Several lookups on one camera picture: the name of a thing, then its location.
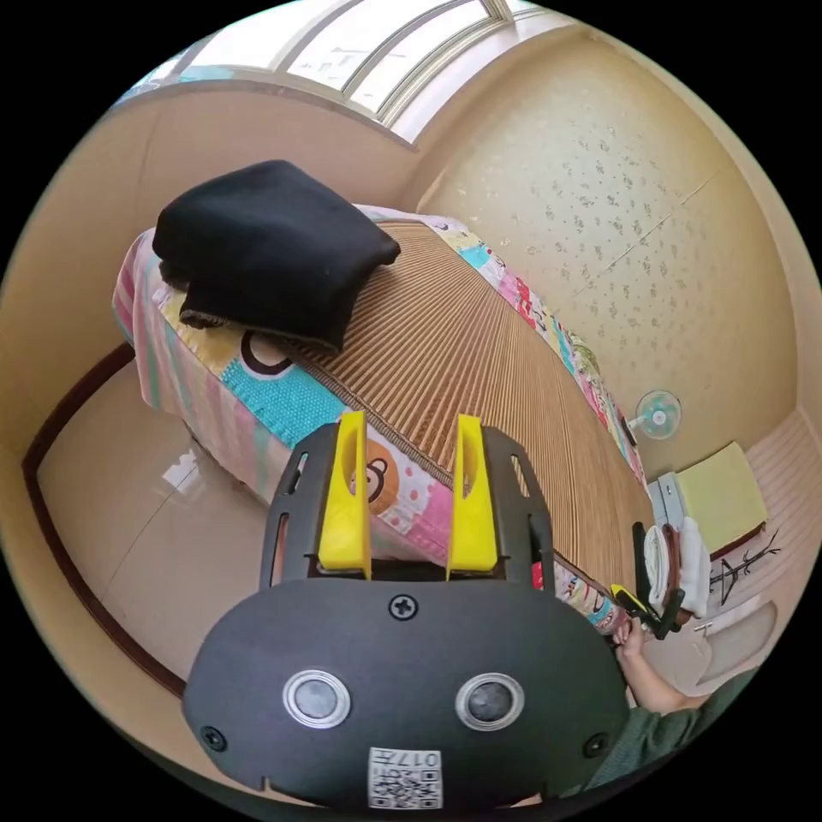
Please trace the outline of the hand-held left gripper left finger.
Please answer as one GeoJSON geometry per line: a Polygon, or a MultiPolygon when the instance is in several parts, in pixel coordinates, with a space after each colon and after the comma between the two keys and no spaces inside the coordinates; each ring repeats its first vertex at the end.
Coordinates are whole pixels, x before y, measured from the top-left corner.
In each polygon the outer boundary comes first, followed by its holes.
{"type": "Polygon", "coordinates": [[[372,571],[362,411],[343,414],[337,423],[318,559],[327,573],[372,571]]]}

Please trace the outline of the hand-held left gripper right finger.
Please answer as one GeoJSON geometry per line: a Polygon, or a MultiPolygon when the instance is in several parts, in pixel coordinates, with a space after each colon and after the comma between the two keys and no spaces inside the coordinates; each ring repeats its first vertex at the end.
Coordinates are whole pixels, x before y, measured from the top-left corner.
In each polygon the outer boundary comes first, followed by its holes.
{"type": "Polygon", "coordinates": [[[481,421],[459,414],[452,483],[447,575],[490,575],[497,565],[497,539],[481,421]]]}

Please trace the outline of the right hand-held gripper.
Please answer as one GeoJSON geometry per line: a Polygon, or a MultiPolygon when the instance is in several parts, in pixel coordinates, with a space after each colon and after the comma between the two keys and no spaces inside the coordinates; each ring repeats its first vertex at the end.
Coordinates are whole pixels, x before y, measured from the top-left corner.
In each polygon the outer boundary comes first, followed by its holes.
{"type": "Polygon", "coordinates": [[[655,640],[664,640],[668,634],[677,633],[681,626],[678,615],[685,599],[685,591],[676,588],[660,611],[651,604],[642,604],[626,587],[611,584],[611,597],[630,618],[640,621],[642,629],[655,640]]]}

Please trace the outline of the person's right hand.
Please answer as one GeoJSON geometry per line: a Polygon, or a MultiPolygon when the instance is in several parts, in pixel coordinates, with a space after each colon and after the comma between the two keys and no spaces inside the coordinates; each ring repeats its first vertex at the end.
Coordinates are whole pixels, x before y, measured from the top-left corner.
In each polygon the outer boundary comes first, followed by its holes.
{"type": "Polygon", "coordinates": [[[624,623],[613,634],[617,661],[626,677],[642,658],[645,641],[646,631],[643,623],[638,618],[624,623]]]}

